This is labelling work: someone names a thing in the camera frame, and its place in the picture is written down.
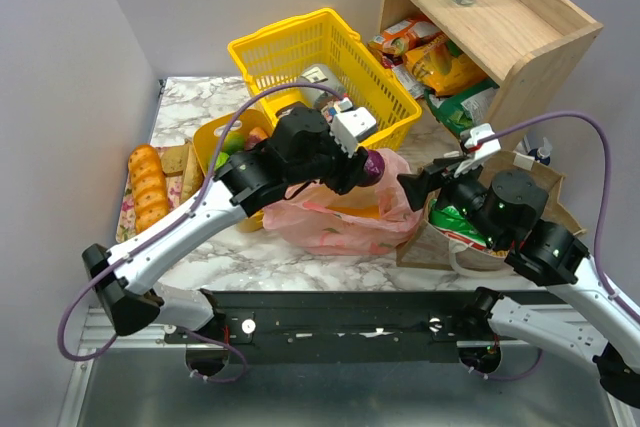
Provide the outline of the green Chuba chips bag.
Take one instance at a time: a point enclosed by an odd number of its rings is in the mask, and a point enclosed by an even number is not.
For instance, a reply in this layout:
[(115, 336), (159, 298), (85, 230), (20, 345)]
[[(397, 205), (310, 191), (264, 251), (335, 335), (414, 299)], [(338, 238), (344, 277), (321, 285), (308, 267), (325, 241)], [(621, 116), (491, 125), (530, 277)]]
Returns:
[(486, 245), (484, 237), (464, 218), (460, 212), (452, 205), (443, 208), (436, 208), (436, 200), (429, 202), (429, 222), (442, 231), (449, 231), (460, 234), (482, 246)]

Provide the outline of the braided toy bread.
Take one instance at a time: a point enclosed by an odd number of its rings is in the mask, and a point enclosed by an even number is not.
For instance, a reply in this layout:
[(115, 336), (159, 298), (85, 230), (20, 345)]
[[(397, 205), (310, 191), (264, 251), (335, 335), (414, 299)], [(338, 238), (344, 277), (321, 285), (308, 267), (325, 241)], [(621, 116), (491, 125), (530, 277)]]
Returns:
[(376, 204), (364, 205), (364, 206), (343, 206), (331, 204), (327, 206), (327, 209), (339, 214), (344, 214), (351, 217), (379, 219), (380, 212)]

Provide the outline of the pink plastic grocery bag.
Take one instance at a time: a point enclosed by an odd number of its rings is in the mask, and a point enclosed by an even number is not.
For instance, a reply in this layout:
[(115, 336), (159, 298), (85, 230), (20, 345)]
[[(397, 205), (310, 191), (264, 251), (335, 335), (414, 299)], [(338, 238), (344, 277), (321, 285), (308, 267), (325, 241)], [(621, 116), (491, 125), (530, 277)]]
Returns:
[[(285, 241), (314, 255), (383, 255), (408, 241), (422, 221), (423, 212), (409, 207), (397, 181), (411, 171), (407, 161), (393, 150), (378, 152), (385, 160), (385, 173), (373, 186), (356, 187), (340, 196), (322, 184), (312, 184), (292, 199), (263, 209), (263, 227)], [(380, 218), (351, 217), (332, 212), (328, 205), (376, 204)]]

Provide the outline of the brown burlap tote bag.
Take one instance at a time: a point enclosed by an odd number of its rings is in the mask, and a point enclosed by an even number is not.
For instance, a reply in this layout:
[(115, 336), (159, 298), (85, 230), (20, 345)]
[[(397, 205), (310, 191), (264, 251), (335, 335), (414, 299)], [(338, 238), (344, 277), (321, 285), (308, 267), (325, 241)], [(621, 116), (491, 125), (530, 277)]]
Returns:
[[(456, 158), (461, 154), (448, 155)], [(442, 187), (455, 178), (445, 173), (448, 155), (427, 165), (444, 168)], [(428, 195), (420, 227), (399, 248), (398, 266), (450, 269), (478, 279), (520, 275), (539, 286), (575, 282), (578, 266), (589, 253), (579, 239), (583, 228), (559, 202), (562, 175), (506, 151), (497, 152), (477, 169), (483, 170), (479, 180), (493, 198), (493, 209), (487, 215), (480, 212), (464, 218), (484, 237), (487, 247), (507, 250), (507, 255), (493, 257), (472, 249), (458, 252), (450, 246), (428, 220), (429, 202), (435, 199), (439, 208), (441, 187)]]

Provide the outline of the toy green cabbage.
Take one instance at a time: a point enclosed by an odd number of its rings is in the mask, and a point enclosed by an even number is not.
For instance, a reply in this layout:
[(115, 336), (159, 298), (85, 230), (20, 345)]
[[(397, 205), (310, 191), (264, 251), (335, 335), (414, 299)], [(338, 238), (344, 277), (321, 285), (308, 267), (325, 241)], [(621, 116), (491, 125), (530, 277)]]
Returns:
[(216, 158), (210, 157), (207, 167), (213, 167), (215, 171), (220, 169), (229, 160), (229, 155), (226, 152), (220, 152)]

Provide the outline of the red snack bag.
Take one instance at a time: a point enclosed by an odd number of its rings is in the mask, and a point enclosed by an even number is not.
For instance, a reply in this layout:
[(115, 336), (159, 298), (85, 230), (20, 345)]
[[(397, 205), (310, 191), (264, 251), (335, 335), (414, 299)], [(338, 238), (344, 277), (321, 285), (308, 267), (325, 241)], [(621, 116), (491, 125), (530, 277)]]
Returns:
[(472, 249), (483, 254), (502, 258), (504, 258), (508, 253), (507, 250), (492, 250), (487, 247), (481, 239), (475, 238), (473, 236), (468, 236), (449, 229), (438, 228), (438, 231), (448, 239), (450, 246), (454, 247), (458, 252), (464, 251), (466, 249)]

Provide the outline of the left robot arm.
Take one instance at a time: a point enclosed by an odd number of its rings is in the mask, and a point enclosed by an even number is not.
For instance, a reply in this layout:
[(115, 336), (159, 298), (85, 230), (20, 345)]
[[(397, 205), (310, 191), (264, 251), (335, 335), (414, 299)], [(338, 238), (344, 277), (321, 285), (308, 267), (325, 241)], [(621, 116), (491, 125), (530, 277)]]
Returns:
[(366, 108), (332, 120), (297, 106), (255, 147), (230, 156), (196, 196), (127, 242), (87, 248), (83, 261), (117, 335), (158, 323), (198, 331), (215, 316), (201, 290), (160, 283), (179, 260), (217, 233), (283, 200), (289, 187), (317, 181), (344, 195), (364, 179), (361, 141), (376, 129)]

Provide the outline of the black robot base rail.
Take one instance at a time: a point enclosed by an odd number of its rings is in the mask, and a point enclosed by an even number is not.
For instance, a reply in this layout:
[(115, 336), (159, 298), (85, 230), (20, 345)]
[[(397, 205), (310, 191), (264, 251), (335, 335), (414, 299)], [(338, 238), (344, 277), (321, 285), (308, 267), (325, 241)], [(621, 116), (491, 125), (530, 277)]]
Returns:
[(487, 322), (495, 292), (211, 292), (203, 322), (183, 310), (171, 320), (169, 297), (118, 289), (100, 296), (118, 336), (172, 325), (166, 343), (185, 362), (219, 379), (229, 365), (478, 360), (495, 367), (497, 334)]

